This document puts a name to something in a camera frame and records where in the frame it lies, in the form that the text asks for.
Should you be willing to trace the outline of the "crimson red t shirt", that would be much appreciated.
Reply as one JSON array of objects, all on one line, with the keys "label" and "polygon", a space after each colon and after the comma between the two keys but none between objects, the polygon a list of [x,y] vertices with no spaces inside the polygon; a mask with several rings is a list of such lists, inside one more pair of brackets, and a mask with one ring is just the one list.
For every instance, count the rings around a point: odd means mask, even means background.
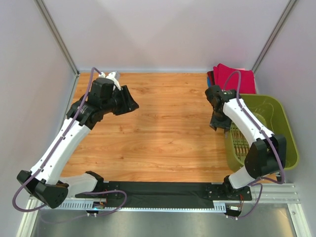
[{"label": "crimson red t shirt", "polygon": [[234,74],[226,83],[228,77],[234,72],[239,71],[241,74],[240,93],[243,94],[256,94],[254,73],[251,70],[240,70],[230,68],[224,64],[218,64],[213,67],[214,81],[222,89],[230,90],[237,89],[238,73]]}]

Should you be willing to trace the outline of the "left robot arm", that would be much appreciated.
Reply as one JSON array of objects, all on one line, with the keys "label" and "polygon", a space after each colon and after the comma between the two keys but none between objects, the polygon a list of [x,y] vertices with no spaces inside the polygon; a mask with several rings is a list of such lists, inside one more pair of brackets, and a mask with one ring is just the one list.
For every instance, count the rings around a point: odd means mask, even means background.
[{"label": "left robot arm", "polygon": [[19,172],[18,182],[50,208],[57,208],[68,197],[102,191],[102,176],[87,171],[79,176],[61,178],[64,166],[105,114],[119,116],[138,108],[126,85],[118,86],[116,79],[110,77],[97,78],[89,93],[72,104],[60,132],[42,158],[29,171]]}]

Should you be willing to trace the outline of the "olive green plastic basket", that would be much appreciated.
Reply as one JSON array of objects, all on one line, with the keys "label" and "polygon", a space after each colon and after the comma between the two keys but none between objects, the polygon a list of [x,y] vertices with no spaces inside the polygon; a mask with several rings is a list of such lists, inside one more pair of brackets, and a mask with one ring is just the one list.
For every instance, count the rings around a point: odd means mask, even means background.
[{"label": "olive green plastic basket", "polygon": [[[281,103],[268,95],[242,94],[242,99],[254,116],[275,135],[286,138],[285,170],[295,168],[299,161],[299,153],[289,126],[286,113]],[[231,171],[236,172],[244,165],[249,145],[237,126],[232,123],[225,138],[226,159]]]}]

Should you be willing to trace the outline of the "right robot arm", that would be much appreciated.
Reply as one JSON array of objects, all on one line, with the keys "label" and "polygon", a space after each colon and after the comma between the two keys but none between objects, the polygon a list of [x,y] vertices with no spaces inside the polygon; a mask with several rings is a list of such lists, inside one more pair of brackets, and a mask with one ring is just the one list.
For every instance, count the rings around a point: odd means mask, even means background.
[{"label": "right robot arm", "polygon": [[268,175],[284,172],[287,141],[283,135],[276,135],[263,125],[249,110],[237,90],[222,90],[213,85],[205,91],[213,112],[210,127],[229,131],[234,123],[248,142],[249,150],[244,165],[238,171],[224,178],[227,194],[257,184]]}]

